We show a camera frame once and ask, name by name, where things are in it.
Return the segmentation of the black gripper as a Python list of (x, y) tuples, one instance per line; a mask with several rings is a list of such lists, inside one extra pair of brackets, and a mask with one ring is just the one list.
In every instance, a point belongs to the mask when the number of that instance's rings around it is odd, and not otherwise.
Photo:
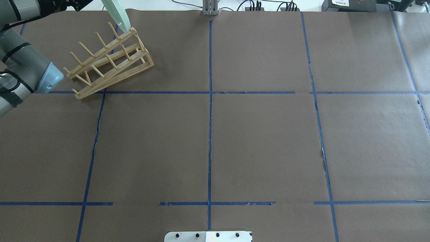
[(66, 11), (68, 7), (80, 12), (92, 0), (39, 0), (41, 16), (48, 16), (57, 12)]

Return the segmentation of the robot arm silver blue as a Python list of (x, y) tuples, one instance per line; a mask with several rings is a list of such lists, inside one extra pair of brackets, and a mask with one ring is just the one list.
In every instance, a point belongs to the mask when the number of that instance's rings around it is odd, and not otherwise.
[(46, 94), (63, 80), (63, 73), (14, 27), (63, 12), (68, 7), (78, 12), (89, 3), (89, 0), (1, 1), (0, 58), (6, 66), (1, 71), (1, 116), (20, 106), (34, 92)]

